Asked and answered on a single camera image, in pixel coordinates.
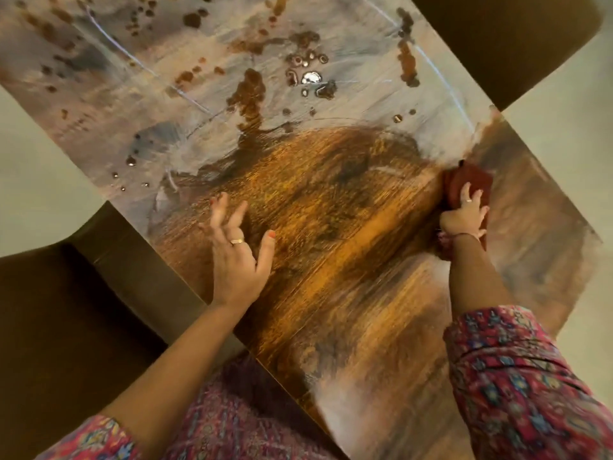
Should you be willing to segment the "rust red cleaning cloth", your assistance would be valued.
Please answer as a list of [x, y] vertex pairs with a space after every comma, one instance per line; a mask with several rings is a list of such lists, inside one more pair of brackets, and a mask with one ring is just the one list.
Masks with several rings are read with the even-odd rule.
[[[475, 191], [482, 191], [481, 205], [490, 206], [490, 196], [492, 192], [493, 176], [475, 164], [466, 160], [460, 160], [455, 168], [446, 170], [443, 173], [443, 211], [451, 211], [460, 207], [460, 193], [462, 187], [470, 184], [470, 194]], [[488, 215], [482, 220], [480, 229], [486, 230]], [[438, 256], [443, 261], [450, 261], [452, 254], [450, 238], [439, 229], [437, 232], [439, 242]], [[479, 238], [484, 251], [487, 250], [487, 235]]]

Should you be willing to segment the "person's left hand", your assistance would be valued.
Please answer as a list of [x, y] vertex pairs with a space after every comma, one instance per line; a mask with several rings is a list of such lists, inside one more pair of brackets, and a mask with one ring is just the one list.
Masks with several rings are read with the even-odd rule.
[[244, 314], [258, 299], [269, 280], [257, 277], [256, 262], [259, 250], [257, 255], [253, 253], [241, 228], [248, 211], [248, 202], [240, 202], [227, 217], [229, 195], [220, 193], [219, 196], [211, 198], [210, 208], [212, 304]]

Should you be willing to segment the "person's right hand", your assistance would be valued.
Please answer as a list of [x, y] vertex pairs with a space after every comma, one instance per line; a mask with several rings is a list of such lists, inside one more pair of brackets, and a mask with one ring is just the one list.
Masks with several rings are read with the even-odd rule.
[[471, 235], [476, 239], [480, 239], [481, 237], [485, 236], [487, 230], [485, 227], [482, 226], [485, 220], [464, 221], [460, 217], [459, 208], [445, 211], [441, 214], [440, 230], [451, 237], [465, 234]]

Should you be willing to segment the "person's left forearm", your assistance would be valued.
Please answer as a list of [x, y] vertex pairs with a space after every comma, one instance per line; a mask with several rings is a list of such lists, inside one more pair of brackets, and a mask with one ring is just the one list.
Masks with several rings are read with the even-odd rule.
[[215, 357], [249, 308], [249, 302], [215, 302], [102, 414], [132, 436], [144, 460], [160, 460]]

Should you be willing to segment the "brown upholstered chair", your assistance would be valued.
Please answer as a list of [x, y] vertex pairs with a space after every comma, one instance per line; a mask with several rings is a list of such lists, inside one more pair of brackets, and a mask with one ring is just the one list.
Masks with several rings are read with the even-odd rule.
[[68, 238], [0, 256], [0, 460], [32, 460], [127, 388], [211, 300], [110, 204]]
[[411, 0], [500, 110], [601, 29], [596, 0]]

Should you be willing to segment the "person's right forearm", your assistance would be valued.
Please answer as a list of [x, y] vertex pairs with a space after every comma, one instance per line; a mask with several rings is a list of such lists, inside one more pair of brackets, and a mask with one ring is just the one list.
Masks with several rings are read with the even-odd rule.
[[439, 240], [450, 261], [449, 296], [453, 321], [471, 311], [516, 304], [477, 237], [441, 232]]

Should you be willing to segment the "pink patterned dress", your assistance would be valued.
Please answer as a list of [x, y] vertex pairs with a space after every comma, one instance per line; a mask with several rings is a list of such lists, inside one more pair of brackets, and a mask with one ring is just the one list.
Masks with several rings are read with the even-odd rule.
[[[476, 460], [613, 460], [613, 414], [574, 376], [527, 309], [471, 311], [445, 330], [450, 381]], [[224, 380], [203, 382], [160, 460], [336, 460], [322, 441], [260, 415]], [[118, 421], [97, 414], [35, 460], [144, 460]]]

